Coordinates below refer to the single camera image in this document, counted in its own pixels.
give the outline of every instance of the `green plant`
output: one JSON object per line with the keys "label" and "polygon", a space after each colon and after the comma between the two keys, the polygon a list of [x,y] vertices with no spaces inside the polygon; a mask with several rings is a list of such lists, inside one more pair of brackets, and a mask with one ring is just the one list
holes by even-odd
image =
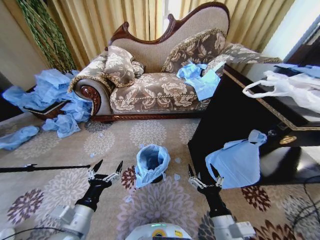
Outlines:
{"label": "green plant", "polygon": [[76,66],[66,41],[57,24],[49,15],[42,0],[16,0],[22,10],[36,44],[51,68],[62,73],[75,70]]}

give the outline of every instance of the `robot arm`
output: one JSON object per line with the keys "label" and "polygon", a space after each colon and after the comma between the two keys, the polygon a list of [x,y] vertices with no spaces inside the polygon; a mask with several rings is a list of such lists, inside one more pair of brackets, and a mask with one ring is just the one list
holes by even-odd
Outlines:
{"label": "robot arm", "polygon": [[210,207],[209,216],[214,224],[214,235],[217,240],[242,240],[254,236],[255,230],[250,222],[235,222],[229,209],[222,201],[219,192],[222,189],[223,177],[218,175],[217,180],[212,185],[206,185],[194,176],[189,165],[189,183],[197,191],[205,195]]}
{"label": "robot arm", "polygon": [[69,206],[57,206],[51,217],[62,223],[64,232],[59,232],[51,236],[50,240],[84,240],[86,239],[93,213],[97,209],[97,203],[102,191],[109,188],[112,184],[120,179],[122,164],[119,164],[116,171],[111,175],[97,174],[103,160],[97,163],[93,169],[89,171],[90,187],[84,194],[83,198],[75,203],[72,209]]}

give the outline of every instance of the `cable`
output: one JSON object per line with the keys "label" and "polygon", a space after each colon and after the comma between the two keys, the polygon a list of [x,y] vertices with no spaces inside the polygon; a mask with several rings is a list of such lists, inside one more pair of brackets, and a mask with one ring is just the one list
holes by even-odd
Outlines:
{"label": "cable", "polygon": [[18,235],[18,234],[22,234],[22,233],[27,232],[27,231],[40,230],[40,229],[53,229],[53,230],[56,230],[56,231],[59,231],[59,232],[64,232],[64,230],[61,230],[61,229],[55,228],[55,227],[34,227],[34,228],[29,228],[29,229],[26,229],[26,230],[18,231],[18,232],[16,232],[15,234],[12,234],[12,235],[7,236],[7,237],[5,237],[5,238],[2,238],[2,239],[0,239],[0,240],[6,240],[6,239],[8,239],[8,238],[11,238],[11,237],[13,237],[13,236],[15,236],[15,235]]}
{"label": "cable", "polygon": [[[320,175],[309,177],[309,178],[305,179],[304,182],[303,182],[304,192],[305,192],[305,194],[308,196],[308,198],[309,198],[309,200],[310,200],[310,202],[311,202],[312,204],[309,205],[309,206],[304,207],[303,209],[301,209],[300,212],[298,213],[298,215],[295,216],[294,221],[293,221],[293,225],[292,225],[292,233],[293,233],[293,234],[295,234],[295,227],[296,227],[296,225],[298,224],[298,222],[301,221],[301,220],[303,220],[303,219],[305,219],[305,218],[307,218],[307,217],[309,217],[310,215],[312,215],[312,214],[314,214],[314,213],[316,213],[316,215],[317,215],[317,220],[318,220],[318,223],[319,223],[319,225],[320,225],[319,209],[318,209],[317,206],[316,206],[318,203],[320,203],[320,200],[314,202],[313,199],[311,198],[310,194],[309,194],[308,191],[307,191],[307,182],[308,182],[309,180],[311,180],[311,179],[314,179],[314,178],[320,178]],[[307,214],[306,214],[305,216],[303,216],[303,217],[300,216],[306,209],[309,209],[309,208],[311,208],[311,207],[314,207],[314,210],[313,210],[312,212],[307,213]]]}

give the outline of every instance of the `floral upholstery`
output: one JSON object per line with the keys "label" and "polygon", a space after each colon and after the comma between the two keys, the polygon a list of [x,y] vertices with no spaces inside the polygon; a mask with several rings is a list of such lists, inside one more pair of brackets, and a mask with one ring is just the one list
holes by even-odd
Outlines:
{"label": "floral upholstery", "polygon": [[103,51],[96,58],[94,58],[79,74],[72,79],[70,85],[68,87],[68,93],[71,93],[77,82],[82,79],[91,79],[97,82],[102,83],[109,93],[112,93],[115,85],[106,81],[105,76],[103,76],[102,72],[105,69],[106,61],[108,57],[108,52]]}
{"label": "floral upholstery", "polygon": [[252,51],[241,44],[227,43],[221,54],[208,63],[202,74],[206,74],[222,61],[227,64],[277,64],[282,62],[278,57],[263,56],[261,53]]}
{"label": "floral upholstery", "polygon": [[131,64],[134,57],[127,50],[118,46],[108,47],[108,57],[103,70],[104,77],[118,88],[134,84],[135,74]]}
{"label": "floral upholstery", "polygon": [[144,74],[146,66],[138,61],[132,61],[131,64],[133,67],[134,77],[136,79],[140,78],[142,76],[142,74]]}
{"label": "floral upholstery", "polygon": [[207,108],[192,86],[174,73],[145,73],[130,87],[115,88],[110,96],[113,112],[194,111]]}
{"label": "floral upholstery", "polygon": [[220,54],[225,41],[225,35],[219,29],[199,32],[172,49],[161,72],[177,73],[189,61],[195,64],[207,64]]}

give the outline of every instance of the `black pole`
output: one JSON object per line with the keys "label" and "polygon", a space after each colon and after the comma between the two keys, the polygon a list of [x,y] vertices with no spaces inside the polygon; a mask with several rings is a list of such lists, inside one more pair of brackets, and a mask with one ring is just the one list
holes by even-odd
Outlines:
{"label": "black pole", "polygon": [[88,169],[89,165],[84,166],[44,166],[35,167],[37,164],[28,164],[24,167],[0,167],[0,173],[17,173],[17,172],[33,172],[33,171],[43,171],[43,170],[58,170],[58,169]]}

